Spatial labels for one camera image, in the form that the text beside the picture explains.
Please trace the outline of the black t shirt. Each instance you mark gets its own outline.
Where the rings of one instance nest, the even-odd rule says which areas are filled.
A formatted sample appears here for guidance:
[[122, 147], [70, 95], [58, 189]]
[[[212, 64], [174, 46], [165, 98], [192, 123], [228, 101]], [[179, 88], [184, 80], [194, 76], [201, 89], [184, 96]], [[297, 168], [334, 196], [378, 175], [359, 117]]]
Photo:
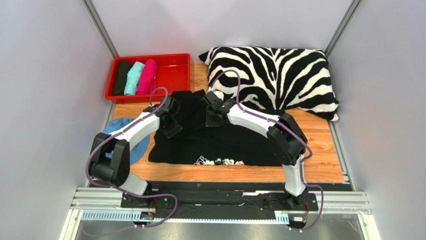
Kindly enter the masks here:
[[182, 130], [167, 138], [156, 132], [148, 160], [155, 163], [194, 165], [200, 156], [209, 161], [234, 160], [248, 166], [279, 166], [266, 137], [238, 125], [206, 126], [204, 90], [174, 91], [180, 104], [175, 119]]

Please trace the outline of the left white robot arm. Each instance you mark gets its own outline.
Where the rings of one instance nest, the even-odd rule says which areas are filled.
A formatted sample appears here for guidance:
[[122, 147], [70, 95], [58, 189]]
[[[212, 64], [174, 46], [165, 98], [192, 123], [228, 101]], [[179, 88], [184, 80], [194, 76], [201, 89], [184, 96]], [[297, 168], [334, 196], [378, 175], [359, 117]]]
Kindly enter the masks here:
[[90, 181], [99, 187], [112, 187], [136, 198], [144, 198], [148, 182], [130, 171], [131, 150], [151, 133], [160, 131], [174, 137], [182, 130], [175, 115], [180, 103], [171, 96], [143, 110], [135, 120], [110, 134], [98, 133], [85, 167]]

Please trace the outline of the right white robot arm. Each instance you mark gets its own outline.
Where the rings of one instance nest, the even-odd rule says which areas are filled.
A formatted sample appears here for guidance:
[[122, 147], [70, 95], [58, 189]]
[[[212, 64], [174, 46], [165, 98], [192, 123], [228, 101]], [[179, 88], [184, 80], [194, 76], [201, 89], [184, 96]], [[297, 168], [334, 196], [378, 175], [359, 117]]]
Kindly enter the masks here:
[[292, 209], [305, 203], [308, 189], [303, 162], [309, 150], [307, 138], [288, 113], [271, 115], [243, 107], [234, 99], [223, 101], [222, 92], [208, 91], [200, 101], [206, 107], [206, 126], [235, 125], [249, 129], [268, 140], [274, 159], [285, 175], [284, 202]]

